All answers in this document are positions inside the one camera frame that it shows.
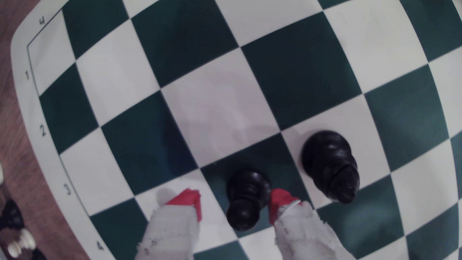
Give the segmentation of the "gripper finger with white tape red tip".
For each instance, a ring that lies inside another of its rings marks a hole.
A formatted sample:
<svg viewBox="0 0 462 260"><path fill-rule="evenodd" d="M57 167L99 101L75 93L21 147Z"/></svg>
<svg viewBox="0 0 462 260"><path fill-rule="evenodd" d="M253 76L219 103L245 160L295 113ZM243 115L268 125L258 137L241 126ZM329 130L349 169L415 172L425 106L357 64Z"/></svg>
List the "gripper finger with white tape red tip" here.
<svg viewBox="0 0 462 260"><path fill-rule="evenodd" d="M135 260L193 260L200 222L200 192L187 188L153 211Z"/></svg>
<svg viewBox="0 0 462 260"><path fill-rule="evenodd" d="M270 193L269 222L284 260L354 260L334 230L308 201L275 188Z"/></svg>

